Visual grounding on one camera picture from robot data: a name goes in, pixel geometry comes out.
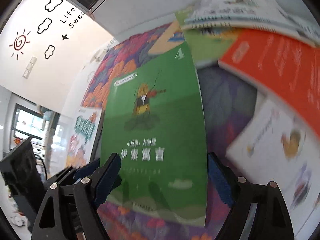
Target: green book cover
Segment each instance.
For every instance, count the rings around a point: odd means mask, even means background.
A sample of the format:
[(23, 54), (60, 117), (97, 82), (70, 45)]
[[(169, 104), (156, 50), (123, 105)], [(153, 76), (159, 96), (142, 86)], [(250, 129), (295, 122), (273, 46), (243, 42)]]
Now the green book cover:
[(122, 183), (108, 201), (204, 226), (207, 150), (196, 70), (186, 43), (112, 81), (100, 165), (121, 156)]
[[(175, 13), (180, 26), (185, 25), (184, 20), (193, 12), (195, 5)], [(196, 67), (205, 67), (217, 61), (233, 44), (240, 34), (240, 29), (234, 28), (204, 28), (182, 30)]]

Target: light switch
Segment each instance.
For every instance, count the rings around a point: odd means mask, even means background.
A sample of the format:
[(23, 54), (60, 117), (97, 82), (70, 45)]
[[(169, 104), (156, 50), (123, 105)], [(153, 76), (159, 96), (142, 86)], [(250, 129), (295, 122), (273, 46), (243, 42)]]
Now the light switch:
[(31, 60), (30, 60), (30, 63), (34, 65), (36, 63), (36, 61), (37, 61), (37, 58), (36, 57), (32, 57)]
[(33, 64), (32, 63), (29, 63), (28, 66), (27, 66), (27, 70), (31, 71), (33, 68)]
[(28, 70), (25, 70), (22, 76), (24, 78), (28, 78), (29, 74), (30, 74), (30, 72)]

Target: spiral sun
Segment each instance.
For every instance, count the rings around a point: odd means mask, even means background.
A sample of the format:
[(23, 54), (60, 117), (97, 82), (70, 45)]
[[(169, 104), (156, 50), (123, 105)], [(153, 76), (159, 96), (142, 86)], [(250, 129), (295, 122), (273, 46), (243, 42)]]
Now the spiral sun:
[(13, 48), (17, 51), (17, 57), (16, 57), (17, 60), (18, 60), (18, 57), (19, 57), (19, 52), (23, 55), (23, 52), (20, 51), (23, 48), (23, 46), (26, 43), (30, 43), (30, 41), (27, 41), (27, 36), (29, 35), (30, 32), (31, 31), (29, 31), (27, 34), (25, 34), (26, 33), (26, 29), (23, 30), (23, 34), (22, 35), (19, 35), (19, 32), (17, 32), (17, 37), (14, 40), (14, 43), (9, 45), (9, 47), (13, 46)]

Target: metal screw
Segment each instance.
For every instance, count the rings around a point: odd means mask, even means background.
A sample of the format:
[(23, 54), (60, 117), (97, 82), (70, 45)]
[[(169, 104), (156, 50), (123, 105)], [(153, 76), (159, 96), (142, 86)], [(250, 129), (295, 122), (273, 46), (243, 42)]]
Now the metal screw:
[(57, 183), (52, 183), (52, 184), (50, 185), (50, 189), (55, 189), (55, 188), (57, 188), (57, 186), (58, 186)]
[(87, 184), (89, 181), (90, 179), (88, 177), (84, 177), (83, 179), (81, 179), (82, 184)]
[(278, 184), (275, 183), (274, 181), (270, 181), (270, 186), (271, 187), (278, 187)]
[(245, 183), (247, 180), (244, 177), (238, 177), (240, 183)]

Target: white cloud illustration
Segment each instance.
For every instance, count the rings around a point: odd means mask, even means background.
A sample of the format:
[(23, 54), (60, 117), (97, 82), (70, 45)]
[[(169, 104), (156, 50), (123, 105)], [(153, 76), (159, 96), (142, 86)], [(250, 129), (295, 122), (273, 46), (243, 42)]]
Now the white cloud illustration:
[(189, 189), (193, 185), (192, 180), (186, 179), (175, 179), (174, 182), (169, 182), (168, 187), (172, 187), (175, 189)]
[(62, 4), (63, 0), (50, 0), (44, 7), (48, 12), (52, 12), (58, 5)]
[(49, 25), (52, 23), (52, 20), (49, 18), (44, 19), (44, 21), (38, 26), (38, 34), (43, 33), (49, 28)]
[(44, 53), (44, 58), (49, 59), (53, 55), (53, 52), (55, 50), (55, 47), (52, 45), (49, 45), (48, 49)]

